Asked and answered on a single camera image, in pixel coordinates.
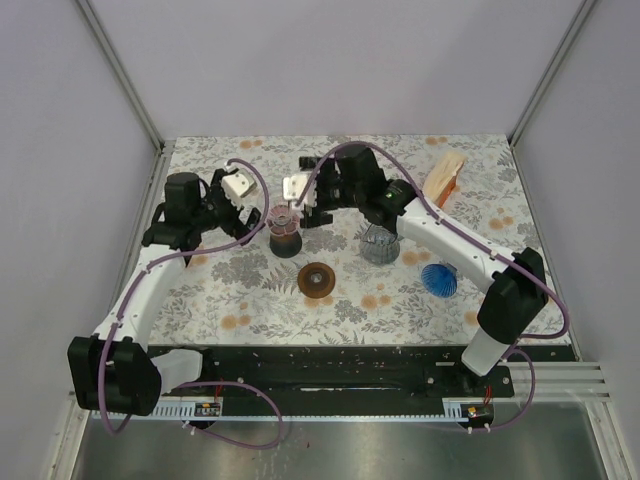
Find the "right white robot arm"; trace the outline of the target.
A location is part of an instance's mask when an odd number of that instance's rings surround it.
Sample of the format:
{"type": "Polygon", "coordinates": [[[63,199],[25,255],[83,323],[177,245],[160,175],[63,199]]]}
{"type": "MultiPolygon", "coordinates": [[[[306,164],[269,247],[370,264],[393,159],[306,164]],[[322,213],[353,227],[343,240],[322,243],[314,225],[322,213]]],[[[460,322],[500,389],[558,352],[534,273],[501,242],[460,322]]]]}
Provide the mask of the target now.
{"type": "Polygon", "coordinates": [[[478,395],[547,304],[542,257],[531,248],[512,252],[455,221],[424,196],[409,173],[387,178],[377,161],[382,152],[372,143],[351,141],[322,157],[302,157],[298,172],[282,182],[283,196],[301,212],[303,228],[327,225],[332,211],[354,208],[369,223],[425,244],[483,293],[478,330],[454,373],[462,393],[478,395]]]}

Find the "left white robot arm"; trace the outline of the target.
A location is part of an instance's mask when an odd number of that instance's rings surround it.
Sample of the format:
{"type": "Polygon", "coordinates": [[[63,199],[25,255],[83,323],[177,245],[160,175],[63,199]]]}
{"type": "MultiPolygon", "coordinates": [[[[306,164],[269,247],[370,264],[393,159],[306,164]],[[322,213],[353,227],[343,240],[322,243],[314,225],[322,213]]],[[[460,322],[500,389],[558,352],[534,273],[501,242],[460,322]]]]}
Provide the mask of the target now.
{"type": "Polygon", "coordinates": [[[73,389],[85,410],[147,416],[161,395],[184,384],[205,395],[217,382],[214,367],[201,353],[172,349],[150,357],[154,323],[174,284],[197,255],[204,233],[216,229],[244,245],[266,216],[252,208],[241,216],[256,189],[266,183],[248,162],[232,159],[211,180],[179,172],[167,177],[164,196],[142,237],[142,247],[123,292],[88,337],[76,336],[68,350],[73,389]]]}

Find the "dark carafe with red rim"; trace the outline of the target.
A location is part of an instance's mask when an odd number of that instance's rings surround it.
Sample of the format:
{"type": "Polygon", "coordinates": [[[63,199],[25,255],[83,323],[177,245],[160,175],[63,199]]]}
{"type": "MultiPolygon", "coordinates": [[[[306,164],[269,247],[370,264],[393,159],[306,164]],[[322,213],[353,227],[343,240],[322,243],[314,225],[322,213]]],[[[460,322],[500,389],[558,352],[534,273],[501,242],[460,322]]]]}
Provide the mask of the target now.
{"type": "Polygon", "coordinates": [[[298,231],[288,233],[270,233],[269,247],[271,252],[278,258],[292,258],[302,249],[302,237],[298,231]]]}

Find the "coffee filter pack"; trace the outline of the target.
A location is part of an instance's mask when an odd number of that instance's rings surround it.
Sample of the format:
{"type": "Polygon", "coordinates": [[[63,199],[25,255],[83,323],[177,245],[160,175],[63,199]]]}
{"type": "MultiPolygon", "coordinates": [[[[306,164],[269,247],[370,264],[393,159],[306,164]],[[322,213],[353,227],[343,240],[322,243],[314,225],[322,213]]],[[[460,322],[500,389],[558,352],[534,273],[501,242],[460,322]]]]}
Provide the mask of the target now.
{"type": "Polygon", "coordinates": [[[458,151],[446,152],[427,175],[422,192],[437,207],[442,208],[457,186],[458,175],[467,156],[458,151]]]}

